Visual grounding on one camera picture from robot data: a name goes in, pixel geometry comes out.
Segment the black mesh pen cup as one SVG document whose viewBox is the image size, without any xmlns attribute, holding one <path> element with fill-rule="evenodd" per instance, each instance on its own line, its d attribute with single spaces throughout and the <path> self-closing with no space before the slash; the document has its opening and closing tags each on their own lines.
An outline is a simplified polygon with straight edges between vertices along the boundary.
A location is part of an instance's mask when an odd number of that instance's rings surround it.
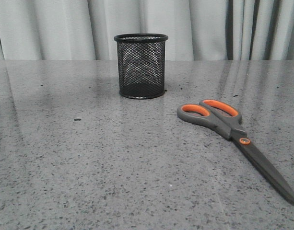
<svg viewBox="0 0 294 230">
<path fill-rule="evenodd" d="M 131 99 L 151 99 L 165 93 L 165 34 L 119 34 L 119 93 Z"/>
</svg>

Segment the grey curtain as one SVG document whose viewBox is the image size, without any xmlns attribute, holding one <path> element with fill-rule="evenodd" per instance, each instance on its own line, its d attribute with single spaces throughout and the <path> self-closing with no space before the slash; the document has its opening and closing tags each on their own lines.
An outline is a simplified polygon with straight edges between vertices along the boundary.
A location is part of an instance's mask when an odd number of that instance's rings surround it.
<svg viewBox="0 0 294 230">
<path fill-rule="evenodd" d="M 130 33 L 168 60 L 294 59 L 294 0 L 0 0 L 0 59 L 115 60 Z"/>
</svg>

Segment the grey orange handled scissors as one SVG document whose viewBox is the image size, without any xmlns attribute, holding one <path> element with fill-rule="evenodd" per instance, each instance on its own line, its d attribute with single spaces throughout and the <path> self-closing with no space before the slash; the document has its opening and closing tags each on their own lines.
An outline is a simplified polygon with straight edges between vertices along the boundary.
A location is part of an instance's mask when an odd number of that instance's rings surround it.
<svg viewBox="0 0 294 230">
<path fill-rule="evenodd" d="M 248 138 L 241 126 L 242 116 L 234 107 L 218 101 L 205 99 L 199 104 L 184 104 L 177 109 L 178 118 L 199 126 L 207 127 L 228 141 L 232 141 L 260 174 L 290 204 L 294 205 L 294 191 Z"/>
</svg>

